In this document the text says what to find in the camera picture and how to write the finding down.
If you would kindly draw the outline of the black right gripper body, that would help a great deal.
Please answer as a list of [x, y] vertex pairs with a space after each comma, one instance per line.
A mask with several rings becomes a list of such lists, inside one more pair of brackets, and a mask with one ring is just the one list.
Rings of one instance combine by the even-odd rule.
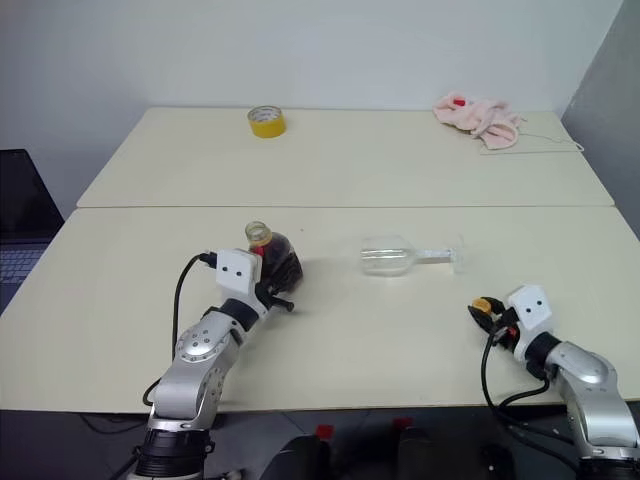
[[494, 322], [492, 344], [514, 351], [520, 339], [519, 317], [513, 307], [507, 308]]

